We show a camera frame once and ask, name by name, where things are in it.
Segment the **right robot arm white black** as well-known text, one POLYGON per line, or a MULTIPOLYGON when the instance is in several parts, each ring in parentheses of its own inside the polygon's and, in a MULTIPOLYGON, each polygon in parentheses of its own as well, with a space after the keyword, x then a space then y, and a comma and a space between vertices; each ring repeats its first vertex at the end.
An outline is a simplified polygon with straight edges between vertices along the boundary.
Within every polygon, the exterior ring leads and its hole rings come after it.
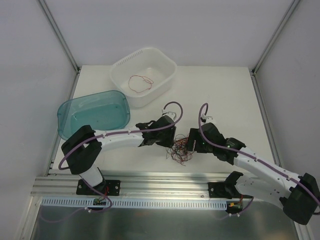
POLYGON ((187 140, 188 151, 213 154, 218 160, 253 174, 233 171, 223 181, 210 183, 209 195, 233 199, 250 196, 283 210, 285 215, 300 225, 307 225, 318 214, 320 189, 309 173, 299 175, 259 158, 243 142, 225 138, 213 123, 191 128, 187 140))

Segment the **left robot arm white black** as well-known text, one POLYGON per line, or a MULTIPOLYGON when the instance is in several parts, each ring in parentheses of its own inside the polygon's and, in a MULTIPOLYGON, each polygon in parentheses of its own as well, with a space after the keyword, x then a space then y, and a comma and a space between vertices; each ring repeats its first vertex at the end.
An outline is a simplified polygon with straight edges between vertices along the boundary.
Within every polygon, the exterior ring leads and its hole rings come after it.
POLYGON ((119 195, 115 187, 120 185, 120 181, 104 178, 95 165, 98 155, 102 151, 153 144, 170 148, 173 146, 176 132, 174 120, 175 116, 167 112, 158 120, 137 123, 135 127, 116 131, 94 130, 90 125, 82 126, 61 147, 64 161, 68 165, 67 169, 72 175, 81 177, 76 194, 80 196, 119 195))

